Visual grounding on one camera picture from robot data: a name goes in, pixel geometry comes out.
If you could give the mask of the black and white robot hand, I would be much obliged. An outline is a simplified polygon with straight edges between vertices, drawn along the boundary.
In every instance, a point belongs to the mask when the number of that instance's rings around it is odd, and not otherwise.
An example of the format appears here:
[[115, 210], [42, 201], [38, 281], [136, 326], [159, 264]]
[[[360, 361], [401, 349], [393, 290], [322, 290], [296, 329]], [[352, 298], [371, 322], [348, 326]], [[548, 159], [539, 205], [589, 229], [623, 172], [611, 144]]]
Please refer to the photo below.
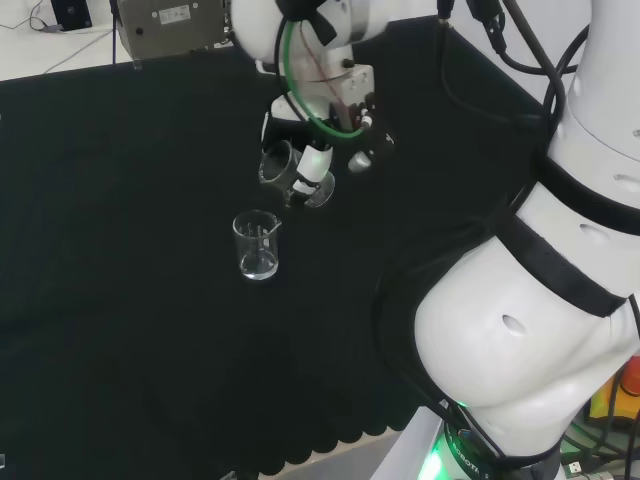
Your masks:
[[[364, 132], [345, 143], [352, 154], [347, 167], [362, 173], [390, 159], [396, 139], [380, 117], [373, 93], [364, 102], [349, 107], [353, 120], [364, 123]], [[277, 98], [265, 114], [261, 133], [262, 158], [258, 179], [262, 186], [282, 196], [288, 207], [317, 208], [335, 189], [330, 171], [335, 148], [314, 136], [309, 121], [301, 121], [284, 97]]]

